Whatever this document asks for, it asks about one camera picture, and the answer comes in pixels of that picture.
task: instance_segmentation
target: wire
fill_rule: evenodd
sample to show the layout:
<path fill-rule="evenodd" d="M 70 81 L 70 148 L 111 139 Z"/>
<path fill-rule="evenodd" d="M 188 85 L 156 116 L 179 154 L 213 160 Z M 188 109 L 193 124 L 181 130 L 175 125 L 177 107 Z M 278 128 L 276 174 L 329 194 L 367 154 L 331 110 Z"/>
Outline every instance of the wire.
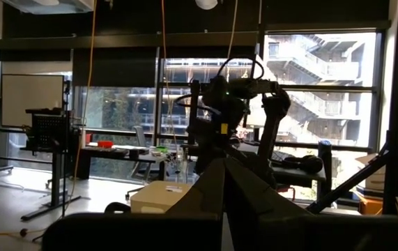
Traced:
<path fill-rule="evenodd" d="M 234 16 L 233 16 L 233 27 L 231 28 L 231 38 L 229 40 L 229 47 L 228 47 L 228 56 L 227 58 L 229 59 L 231 56 L 231 48 L 233 47 L 233 39 L 234 39 L 234 33 L 236 31 L 236 18 L 238 14 L 238 0 L 236 0 L 234 4 Z"/>
<path fill-rule="evenodd" d="M 174 145 L 176 146 L 176 156 L 178 156 L 178 146 L 176 130 L 174 129 L 174 122 L 172 121 L 172 109 L 174 108 L 174 101 L 170 102 L 171 96 L 169 95 L 169 81 L 164 77 L 167 69 L 167 50 L 166 50 L 166 18 L 164 13 L 164 0 L 162 0 L 162 37 L 163 37 L 163 82 L 166 84 L 166 90 L 168 95 L 168 116 L 169 124 L 171 126 L 172 134 L 174 136 Z"/>
<path fill-rule="evenodd" d="M 259 77 L 256 78 L 256 80 L 259 80 L 263 77 L 264 73 L 265 73 L 265 69 L 263 68 L 262 64 L 259 63 L 259 61 L 257 61 L 256 59 L 250 58 L 249 56 L 233 56 L 228 58 L 221 66 L 219 71 L 217 72 L 216 76 L 219 76 L 222 73 L 222 70 L 225 68 L 225 66 L 228 64 L 228 62 L 230 62 L 233 59 L 249 59 L 251 61 L 253 61 L 255 64 L 257 64 L 260 68 L 261 68 L 261 75 Z"/>
<path fill-rule="evenodd" d="M 96 6 L 97 6 L 98 0 L 94 0 L 93 2 L 93 21 L 92 21 L 92 39 L 91 39 L 91 48 L 90 48 L 90 65 L 89 65 L 89 80 L 87 82 L 87 91 L 86 91 L 86 99 L 83 104 L 83 115 L 82 115 L 82 120 L 86 121 L 86 111 L 87 111 L 87 100 L 89 98 L 89 89 L 91 86 L 92 82 L 92 72 L 93 72 L 93 49 L 95 46 L 95 27 L 96 27 Z M 75 170 L 73 172 L 73 182 L 72 182 L 72 190 L 70 192 L 70 196 L 68 197 L 69 200 L 67 201 L 67 206 L 65 207 L 65 210 L 67 211 L 69 205 L 70 205 L 70 198 L 73 197 L 73 194 L 75 192 L 75 186 L 76 186 L 76 177 L 77 177 L 77 172 L 78 172 L 78 165 L 79 165 L 79 155 L 81 153 L 81 148 L 82 148 L 82 140 L 79 141 L 78 149 L 77 149 L 77 155 L 76 155 L 76 161 L 75 161 Z M 0 233 L 0 236 L 10 236 L 10 237 L 17 237 L 17 235 L 21 237 L 25 237 L 27 234 L 32 234 L 32 233 L 40 233 L 45 230 L 47 230 L 48 227 L 44 229 L 39 229 L 39 230 L 33 230 L 29 231 L 28 229 L 22 229 L 19 233 L 18 232 L 4 232 Z M 36 237 L 33 239 L 33 242 L 39 238 L 41 238 L 42 235 Z"/>

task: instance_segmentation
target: office chair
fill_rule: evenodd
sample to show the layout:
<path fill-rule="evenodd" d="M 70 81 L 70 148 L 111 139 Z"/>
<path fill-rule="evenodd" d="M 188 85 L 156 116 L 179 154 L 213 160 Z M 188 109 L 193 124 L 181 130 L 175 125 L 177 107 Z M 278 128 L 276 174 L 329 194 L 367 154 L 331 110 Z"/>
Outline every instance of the office chair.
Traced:
<path fill-rule="evenodd" d="M 138 142 L 138 146 L 141 147 L 147 147 L 146 145 L 146 138 L 144 136 L 144 132 L 143 132 L 143 128 L 139 125 L 134 126 L 134 130 L 137 133 L 137 142 Z M 144 170 L 143 175 L 141 175 L 139 173 L 139 170 L 144 167 L 146 165 L 146 169 Z M 143 181 L 143 185 L 146 185 L 146 183 L 148 183 L 148 179 L 149 179 L 149 175 L 151 174 L 151 166 L 152 164 L 150 163 L 142 163 L 142 162 L 135 162 L 134 163 L 134 169 L 132 170 L 132 174 L 130 175 L 132 178 L 138 178 L 141 179 Z M 131 192 L 138 192 L 141 189 L 143 189 L 143 187 L 141 188 L 137 188 L 137 189 L 133 189 L 133 190 L 129 190 L 126 193 L 126 199 L 129 200 L 130 198 L 130 193 Z"/>

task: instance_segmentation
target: black wall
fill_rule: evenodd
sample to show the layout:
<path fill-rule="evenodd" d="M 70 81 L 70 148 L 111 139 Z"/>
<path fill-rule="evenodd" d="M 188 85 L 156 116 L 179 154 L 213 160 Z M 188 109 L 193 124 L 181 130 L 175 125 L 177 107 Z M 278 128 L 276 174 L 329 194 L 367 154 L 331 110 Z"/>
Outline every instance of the black wall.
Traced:
<path fill-rule="evenodd" d="M 165 1 L 167 33 L 230 31 L 234 0 L 225 0 L 212 10 L 202 10 L 193 0 Z M 255 31 L 259 20 L 259 1 L 239 0 L 237 31 Z M 161 1 L 98 0 L 97 35 L 155 34 L 162 30 Z M 4 5 L 3 38 L 90 36 L 92 14 L 32 15 Z"/>
<path fill-rule="evenodd" d="M 264 0 L 267 24 L 348 24 L 388 20 L 389 0 Z"/>
<path fill-rule="evenodd" d="M 155 34 L 162 30 L 161 0 L 114 1 L 114 7 L 98 0 L 97 35 Z M 212 10 L 202 10 L 193 0 L 165 1 L 167 33 L 230 31 L 235 0 L 224 0 Z M 237 31 L 256 31 L 260 0 L 239 0 Z M 280 29 L 282 25 L 362 23 L 388 19 L 389 0 L 263 0 L 263 20 Z M 32 15 L 4 6 L 3 38 L 49 38 L 89 36 L 92 13 Z"/>

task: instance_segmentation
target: black panel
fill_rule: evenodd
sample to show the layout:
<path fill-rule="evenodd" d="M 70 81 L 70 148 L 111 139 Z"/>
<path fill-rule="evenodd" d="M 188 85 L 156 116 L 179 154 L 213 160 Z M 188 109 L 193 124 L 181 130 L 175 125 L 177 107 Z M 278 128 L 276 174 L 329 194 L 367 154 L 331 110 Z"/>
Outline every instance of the black panel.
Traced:
<path fill-rule="evenodd" d="M 364 24 L 388 20 L 389 0 L 264 0 L 266 9 L 263 17 L 267 24 L 273 24 L 280 29 L 280 24 L 299 24 L 301 29 L 317 29 L 314 24 L 320 24 L 320 29 L 349 28 L 348 23 Z"/>
<path fill-rule="evenodd" d="M 168 47 L 166 50 L 168 59 L 200 58 L 200 59 L 226 59 L 228 57 L 228 46 L 212 47 Z M 232 56 L 254 55 L 253 46 L 233 46 Z M 163 49 L 160 48 L 160 57 L 164 57 Z"/>
<path fill-rule="evenodd" d="M 155 48 L 95 49 L 91 86 L 155 86 Z M 89 80 L 90 50 L 75 50 L 73 84 Z"/>
<path fill-rule="evenodd" d="M 167 34 L 166 44 L 172 47 L 228 47 L 231 32 L 213 33 L 177 33 Z M 254 46 L 257 43 L 257 32 L 238 32 L 234 34 L 233 46 Z M 110 35 L 96 36 L 95 48 L 117 47 L 161 47 L 162 35 Z M 91 37 L 69 38 L 4 38 L 0 40 L 0 50 L 64 50 L 86 49 L 91 47 Z"/>
<path fill-rule="evenodd" d="M 0 61 L 70 61 L 70 50 L 1 50 Z"/>
<path fill-rule="evenodd" d="M 225 0 L 212 10 L 190 1 L 165 1 L 167 33 L 230 31 L 235 0 Z M 97 35 L 156 34 L 162 30 L 161 1 L 98 2 Z M 259 1 L 239 0 L 237 31 L 255 31 Z M 4 4 L 3 38 L 71 37 L 91 34 L 92 13 L 32 15 Z"/>

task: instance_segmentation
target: orange box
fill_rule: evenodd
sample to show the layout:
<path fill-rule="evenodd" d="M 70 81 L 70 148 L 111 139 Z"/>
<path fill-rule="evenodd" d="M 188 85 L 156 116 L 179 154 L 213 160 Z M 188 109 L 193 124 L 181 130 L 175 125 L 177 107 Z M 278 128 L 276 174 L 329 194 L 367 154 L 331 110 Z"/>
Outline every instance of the orange box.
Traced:
<path fill-rule="evenodd" d="M 383 201 L 379 199 L 366 199 L 359 196 L 360 198 L 360 210 L 362 215 L 380 215 L 381 209 L 383 208 Z"/>

